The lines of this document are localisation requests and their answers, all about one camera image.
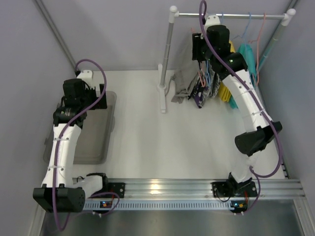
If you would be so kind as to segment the grey trousers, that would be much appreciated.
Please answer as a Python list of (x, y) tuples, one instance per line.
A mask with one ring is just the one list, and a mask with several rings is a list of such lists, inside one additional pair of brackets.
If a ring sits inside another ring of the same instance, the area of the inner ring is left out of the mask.
[(175, 82), (175, 93), (171, 102), (181, 104), (193, 90), (198, 78), (197, 71), (176, 70), (171, 78)]

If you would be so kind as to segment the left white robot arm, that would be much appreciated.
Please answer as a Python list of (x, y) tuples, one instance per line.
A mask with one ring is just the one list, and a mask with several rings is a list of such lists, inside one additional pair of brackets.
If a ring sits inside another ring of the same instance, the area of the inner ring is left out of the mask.
[(82, 79), (63, 83), (64, 95), (53, 113), (53, 146), (46, 175), (41, 187), (34, 188), (33, 199), (49, 213), (77, 213), (85, 200), (107, 189), (105, 173), (88, 174), (74, 183), (72, 170), (75, 150), (88, 110), (106, 108), (102, 97)]

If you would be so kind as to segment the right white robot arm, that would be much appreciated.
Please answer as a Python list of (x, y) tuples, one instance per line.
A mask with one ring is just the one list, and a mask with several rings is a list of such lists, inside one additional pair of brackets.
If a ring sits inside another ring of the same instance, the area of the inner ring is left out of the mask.
[(228, 88), (243, 118), (245, 132), (234, 139), (236, 148), (246, 156), (237, 161), (225, 182), (216, 182), (217, 196), (257, 196), (252, 180), (256, 155), (279, 140), (282, 124), (266, 113), (252, 84), (245, 58), (232, 52), (229, 29), (221, 24), (201, 25), (201, 33), (193, 35), (192, 59), (206, 62)]

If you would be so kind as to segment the pink wire hanger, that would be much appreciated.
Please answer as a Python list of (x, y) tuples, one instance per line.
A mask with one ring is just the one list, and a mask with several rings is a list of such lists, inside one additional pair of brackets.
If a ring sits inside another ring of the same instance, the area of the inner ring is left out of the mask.
[(206, 67), (204, 62), (199, 62), (199, 71), (198, 71), (199, 79), (202, 87), (206, 87)]

